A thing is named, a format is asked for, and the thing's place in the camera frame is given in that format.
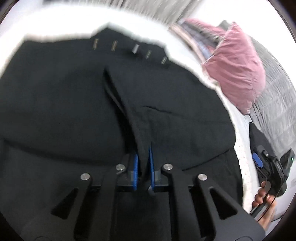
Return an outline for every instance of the gray quilted fabric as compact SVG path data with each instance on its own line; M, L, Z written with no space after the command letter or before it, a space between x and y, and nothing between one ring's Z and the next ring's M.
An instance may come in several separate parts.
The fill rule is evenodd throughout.
M227 29L229 24L224 20L219 26ZM275 57L251 40L266 71L266 88L250 109L250 117L280 157L290 148L296 151L296 90Z

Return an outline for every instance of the human hand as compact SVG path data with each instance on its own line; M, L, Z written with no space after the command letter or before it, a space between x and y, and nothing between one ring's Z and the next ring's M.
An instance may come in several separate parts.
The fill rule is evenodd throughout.
M255 201L252 202L252 207L257 207L259 204L263 203L263 197L265 196L266 192L264 190L266 181L261 183L261 188L258 190L258 194L255 195ZM271 205L265 215L260 219L258 222L265 230L267 229L269 223L272 221L272 218L275 213L275 207L277 205L276 200L274 200L273 195L267 194L266 201L269 205Z

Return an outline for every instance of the bed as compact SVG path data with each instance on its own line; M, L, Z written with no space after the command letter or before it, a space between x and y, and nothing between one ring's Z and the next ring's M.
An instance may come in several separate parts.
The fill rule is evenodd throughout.
M180 39L170 33L167 26L129 12L85 4L53 3L36 8L1 33L0 76L25 39L50 42L61 39L89 38L107 26L131 38L164 47L170 60L187 68L204 85L217 92L235 127L237 140L234 148L243 178L243 208L247 212L250 211L254 195L259 187L257 172L250 152L250 117L242 115L222 94L217 82L209 79L203 73L193 52Z

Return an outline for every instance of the metal screw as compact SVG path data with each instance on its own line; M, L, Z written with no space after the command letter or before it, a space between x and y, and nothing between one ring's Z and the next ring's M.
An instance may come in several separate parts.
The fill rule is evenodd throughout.
M164 164L163 169L169 171L169 170L173 169L173 165L169 164L169 163Z
M161 61L161 64L165 64L167 59L168 59L167 57L163 57L163 60Z
M117 40L114 40L113 41L111 51L113 51L113 52L115 51L115 48L116 48L117 43L118 43Z
M99 39L94 39L93 49L96 49L96 46L98 45L98 41Z
M116 165L116 170L117 170L117 171L123 171L125 168L126 168L126 167L125 167L125 165L123 165L123 164L118 164L118 165Z
M202 174L199 174L198 175L198 179L201 180L201 181L205 181L205 180L207 180L207 175L206 174L203 174L203 173Z
M83 174L81 174L80 179L83 181L87 181L90 177L91 177L90 174L83 173Z
M139 48L139 45L136 44L135 47L133 48L132 52L133 52L133 53L137 53L138 48Z
M147 52L145 58L149 58L150 54L151 54L151 50L148 50L148 52Z

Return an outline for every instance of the pink fabric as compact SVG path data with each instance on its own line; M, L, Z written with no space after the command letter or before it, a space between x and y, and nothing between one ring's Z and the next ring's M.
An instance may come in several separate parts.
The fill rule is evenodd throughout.
M212 25L210 25L208 23L205 23L203 21L200 21L198 19L186 18L185 21L188 22L188 23L190 23L190 24L194 24L194 25L200 26L201 28L204 28L209 33L216 34L218 36L224 36L225 33L226 33L226 31L224 29L219 28L219 27L212 26Z
M242 29L232 23L213 55L204 63L223 94L243 113L265 88L265 70L257 52Z

